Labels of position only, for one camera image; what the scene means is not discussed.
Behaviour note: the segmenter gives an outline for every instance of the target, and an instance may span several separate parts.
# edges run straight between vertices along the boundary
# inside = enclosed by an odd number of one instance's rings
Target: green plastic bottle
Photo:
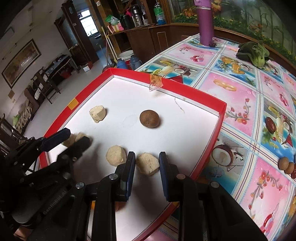
[[[155,13],[155,16],[156,16],[157,23],[159,25],[166,24],[163,9],[162,9],[160,3],[157,2],[157,0],[156,0],[156,4],[154,6],[154,13]]]

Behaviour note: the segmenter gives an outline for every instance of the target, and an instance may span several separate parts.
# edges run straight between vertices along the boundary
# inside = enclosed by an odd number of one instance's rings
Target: blue bottle
[[[132,55],[130,59],[130,65],[132,70],[136,70],[137,68],[142,66],[142,62],[137,56]]]
[[[116,66],[119,69],[128,69],[128,66],[126,65],[126,62],[124,60],[120,59],[120,58],[117,60]]]

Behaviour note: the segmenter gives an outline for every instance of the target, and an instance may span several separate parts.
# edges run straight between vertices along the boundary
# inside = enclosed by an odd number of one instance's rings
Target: silver screw
[[[211,182],[211,186],[212,186],[213,188],[218,188],[218,187],[220,186],[220,184],[217,183],[217,182]]]
[[[78,182],[78,183],[76,183],[75,187],[77,189],[83,188],[84,187],[84,183],[83,182]]]
[[[186,178],[186,176],[184,174],[181,174],[179,173],[177,176],[176,176],[179,180],[183,180]]]
[[[63,155],[63,156],[62,156],[62,159],[67,160],[68,157],[69,157],[68,155]]]
[[[71,174],[68,172],[64,172],[63,173],[63,178],[65,178],[66,180],[69,180],[71,178]]]
[[[109,175],[109,178],[110,178],[111,180],[116,180],[116,179],[118,178],[118,175],[117,175],[116,173],[113,173],[113,174],[110,174],[110,175]]]

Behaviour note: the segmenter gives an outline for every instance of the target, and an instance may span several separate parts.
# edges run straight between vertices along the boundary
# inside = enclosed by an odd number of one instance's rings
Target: purple thermos
[[[212,4],[210,0],[194,0],[200,30],[200,43],[209,46],[214,39]]]

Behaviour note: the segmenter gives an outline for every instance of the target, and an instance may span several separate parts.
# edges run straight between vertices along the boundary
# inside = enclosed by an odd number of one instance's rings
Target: framed picture
[[[41,55],[35,42],[31,39],[9,62],[2,75],[12,88],[26,69]]]

